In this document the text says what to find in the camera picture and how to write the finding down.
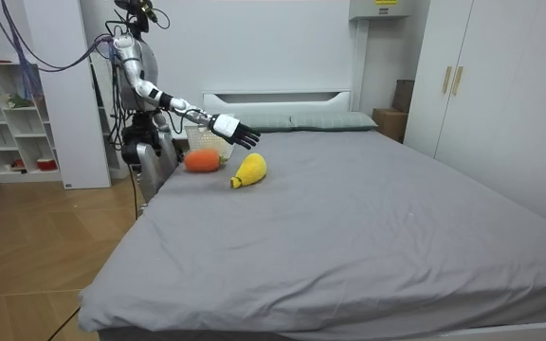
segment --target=white wardrobe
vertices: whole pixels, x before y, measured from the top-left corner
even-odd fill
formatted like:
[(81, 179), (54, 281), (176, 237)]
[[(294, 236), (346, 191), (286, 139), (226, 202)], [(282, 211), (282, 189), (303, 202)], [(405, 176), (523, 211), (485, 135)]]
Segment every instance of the white wardrobe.
[(546, 0), (431, 0), (405, 144), (546, 218)]

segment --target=clear plastic basket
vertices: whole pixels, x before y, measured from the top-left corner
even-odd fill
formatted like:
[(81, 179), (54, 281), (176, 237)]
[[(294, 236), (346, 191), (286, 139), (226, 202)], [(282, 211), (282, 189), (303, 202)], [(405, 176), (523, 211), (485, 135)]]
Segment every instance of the clear plastic basket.
[(215, 135), (208, 127), (185, 126), (189, 148), (192, 151), (213, 148), (225, 159), (230, 159), (234, 145), (229, 145), (222, 137)]

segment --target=brown box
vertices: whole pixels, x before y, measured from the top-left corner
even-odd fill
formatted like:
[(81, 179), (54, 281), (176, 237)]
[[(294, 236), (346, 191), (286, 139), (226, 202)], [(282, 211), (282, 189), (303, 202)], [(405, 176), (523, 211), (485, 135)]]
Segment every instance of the brown box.
[(372, 116), (374, 122), (378, 124), (377, 132), (399, 143), (404, 142), (408, 124), (407, 113), (395, 109), (374, 109)]
[(403, 111), (410, 112), (410, 104), (412, 103), (412, 93), (414, 92), (414, 81), (399, 80), (395, 88), (395, 97), (393, 97), (393, 105), (391, 107)]

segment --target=yellow banana toy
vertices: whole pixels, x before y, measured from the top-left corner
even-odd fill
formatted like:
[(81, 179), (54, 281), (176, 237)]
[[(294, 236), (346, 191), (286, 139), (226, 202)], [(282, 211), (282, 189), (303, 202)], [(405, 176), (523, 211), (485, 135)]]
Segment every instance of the yellow banana toy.
[(252, 153), (246, 157), (237, 174), (231, 178), (231, 188), (254, 185), (266, 175), (266, 163), (260, 154)]

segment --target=floor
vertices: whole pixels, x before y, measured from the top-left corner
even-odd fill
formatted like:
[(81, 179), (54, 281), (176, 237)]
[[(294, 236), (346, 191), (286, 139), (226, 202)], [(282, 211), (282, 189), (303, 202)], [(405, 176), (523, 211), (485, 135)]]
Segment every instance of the floor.
[[(46, 341), (133, 222), (129, 180), (84, 190), (0, 185), (0, 341)], [(55, 340), (98, 337), (74, 318)]]

